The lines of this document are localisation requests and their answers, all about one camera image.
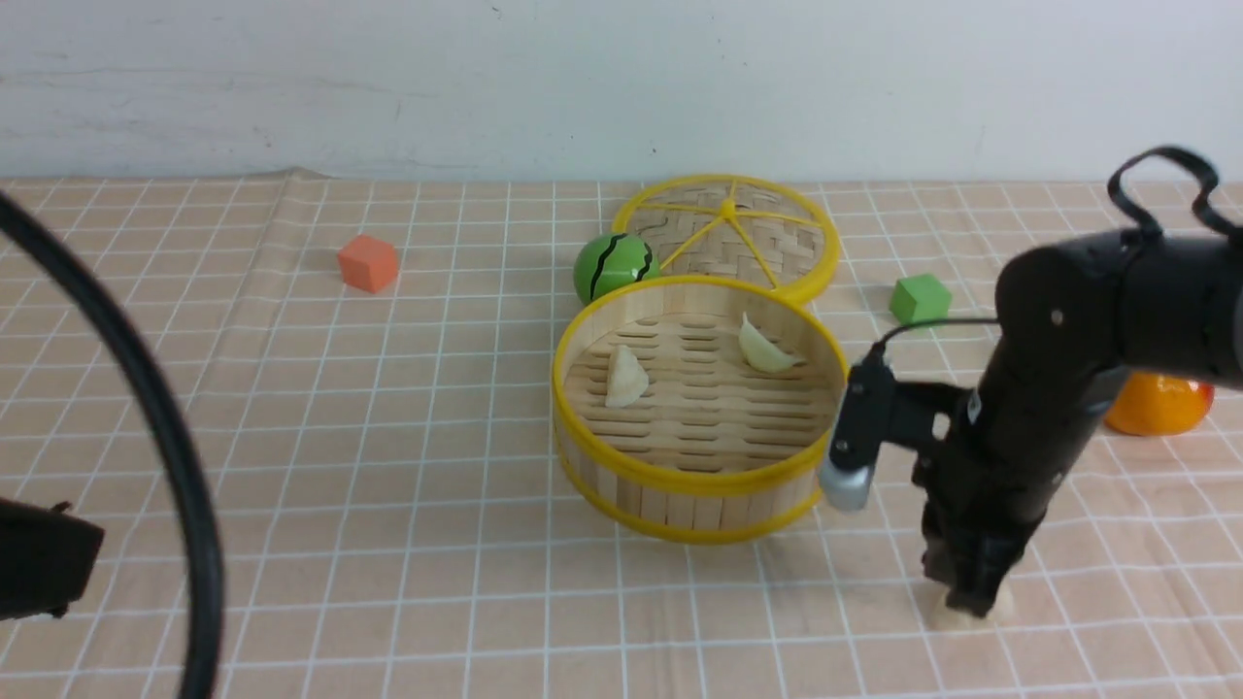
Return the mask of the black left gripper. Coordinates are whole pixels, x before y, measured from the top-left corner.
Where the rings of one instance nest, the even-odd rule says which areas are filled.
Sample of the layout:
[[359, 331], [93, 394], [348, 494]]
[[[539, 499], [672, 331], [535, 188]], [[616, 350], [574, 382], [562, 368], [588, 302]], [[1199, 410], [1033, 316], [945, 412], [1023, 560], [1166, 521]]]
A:
[[1, 619], [62, 618], [85, 596], [104, 530], [71, 506], [1, 500]]

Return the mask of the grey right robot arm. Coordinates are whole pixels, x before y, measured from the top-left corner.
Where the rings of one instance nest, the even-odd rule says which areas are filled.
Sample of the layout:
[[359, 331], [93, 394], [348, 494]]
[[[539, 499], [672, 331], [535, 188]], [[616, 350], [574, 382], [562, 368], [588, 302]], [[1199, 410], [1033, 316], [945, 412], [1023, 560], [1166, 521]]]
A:
[[1144, 155], [1198, 182], [1191, 211], [1207, 234], [1166, 234], [1116, 172], [1108, 195], [1130, 225], [1012, 257], [994, 284], [1001, 338], [978, 383], [919, 384], [950, 418], [940, 442], [916, 448], [924, 573], [958, 614], [991, 613], [1127, 378], [1241, 388], [1241, 225], [1211, 205], [1218, 174], [1203, 155]]

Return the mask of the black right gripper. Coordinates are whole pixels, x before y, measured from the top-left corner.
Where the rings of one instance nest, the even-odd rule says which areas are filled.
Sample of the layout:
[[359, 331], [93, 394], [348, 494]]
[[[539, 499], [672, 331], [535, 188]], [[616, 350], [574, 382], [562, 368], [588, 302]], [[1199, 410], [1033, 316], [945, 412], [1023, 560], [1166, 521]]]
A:
[[951, 607], [989, 613], [1125, 381], [1126, 369], [1070, 378], [983, 373], [956, 412], [945, 450], [916, 470], [927, 496], [924, 576], [948, 587]]

